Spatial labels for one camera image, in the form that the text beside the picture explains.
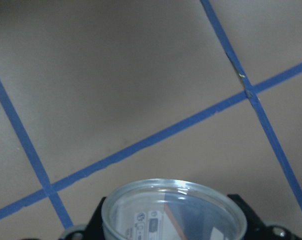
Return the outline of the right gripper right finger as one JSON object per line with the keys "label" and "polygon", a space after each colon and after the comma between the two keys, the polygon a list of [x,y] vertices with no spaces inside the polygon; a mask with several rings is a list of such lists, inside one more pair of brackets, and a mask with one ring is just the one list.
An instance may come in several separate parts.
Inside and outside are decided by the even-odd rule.
{"label": "right gripper right finger", "polygon": [[273,237],[267,230],[267,226],[263,223],[255,211],[240,197],[238,194],[228,194],[230,198],[244,213],[247,222],[247,228],[244,240],[272,240]]}

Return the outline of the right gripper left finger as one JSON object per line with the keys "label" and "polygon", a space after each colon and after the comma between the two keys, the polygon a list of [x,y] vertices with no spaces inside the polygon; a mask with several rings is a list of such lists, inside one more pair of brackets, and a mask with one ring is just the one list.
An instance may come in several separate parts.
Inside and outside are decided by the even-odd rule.
{"label": "right gripper left finger", "polygon": [[97,205],[91,219],[84,230],[84,240],[105,240],[102,219],[102,206],[106,200],[106,196],[102,197]]}

